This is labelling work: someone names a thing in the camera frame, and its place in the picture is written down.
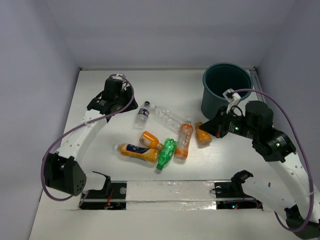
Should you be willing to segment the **clear Pepsi bottle black cap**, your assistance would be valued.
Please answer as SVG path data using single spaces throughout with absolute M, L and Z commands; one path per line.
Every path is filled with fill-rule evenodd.
M 150 115 L 150 102 L 149 101 L 145 101 L 142 106 L 139 108 L 138 113 L 135 117 L 135 123 L 138 126 L 144 126 L 149 118 Z

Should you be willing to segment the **tall orange bottle white cap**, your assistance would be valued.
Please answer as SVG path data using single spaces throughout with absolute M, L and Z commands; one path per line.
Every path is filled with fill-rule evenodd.
M 174 152 L 174 157 L 176 159 L 187 159 L 189 153 L 190 140 L 193 131 L 194 129 L 192 126 L 192 120 L 190 118 L 187 118 L 186 121 L 180 127 L 177 147 Z

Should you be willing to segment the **clear Pocari bottle white cap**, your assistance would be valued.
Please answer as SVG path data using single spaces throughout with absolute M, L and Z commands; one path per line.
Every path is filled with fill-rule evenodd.
M 150 111 L 155 119 L 163 126 L 175 133 L 180 131 L 181 126 L 184 123 L 184 119 L 182 117 L 178 116 L 167 108 L 156 104 L 150 105 Z

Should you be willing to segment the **orange bottle blue label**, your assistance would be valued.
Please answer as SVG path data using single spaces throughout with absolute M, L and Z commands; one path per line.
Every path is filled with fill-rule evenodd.
M 156 163 L 158 151 L 153 148 L 139 147 L 129 143 L 116 144 L 113 149 L 121 156 L 137 158 L 149 163 Z

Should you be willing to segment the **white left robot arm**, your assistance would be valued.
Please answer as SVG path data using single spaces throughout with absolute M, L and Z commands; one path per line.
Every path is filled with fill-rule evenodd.
M 80 124 L 65 132 L 45 152 L 40 174 L 45 194 L 60 201 L 48 189 L 68 194 L 69 199 L 86 191 L 92 177 L 81 165 L 88 147 L 113 116 L 137 107 L 134 88 L 125 75 L 111 74 L 104 89 L 87 105 Z

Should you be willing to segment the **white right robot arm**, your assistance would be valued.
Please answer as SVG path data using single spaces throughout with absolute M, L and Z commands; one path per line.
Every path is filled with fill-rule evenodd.
M 254 175 L 241 170 L 230 181 L 219 182 L 213 188 L 219 198 L 243 198 L 250 196 L 270 207 L 276 219 L 284 219 L 287 231 L 302 240 L 320 236 L 320 192 L 315 187 L 310 168 L 303 166 L 297 149 L 284 132 L 273 127 L 274 113 L 262 101 L 250 101 L 245 112 L 236 115 L 236 101 L 218 109 L 215 116 L 201 124 L 200 130 L 221 139 L 228 133 L 252 142 L 252 148 L 278 174 L 290 195 L 279 194 Z

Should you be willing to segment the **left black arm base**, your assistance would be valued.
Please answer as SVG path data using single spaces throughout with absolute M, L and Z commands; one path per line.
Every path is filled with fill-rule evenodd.
M 125 210 L 127 208 L 126 181 L 112 181 L 109 175 L 93 171 L 81 194 L 81 210 Z

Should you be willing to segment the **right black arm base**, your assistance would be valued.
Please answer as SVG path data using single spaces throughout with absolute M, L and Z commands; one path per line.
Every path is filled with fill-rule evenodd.
M 216 197 L 218 210 L 263 209 L 259 200 L 245 194 L 239 185 L 231 181 L 215 182 L 209 193 Z

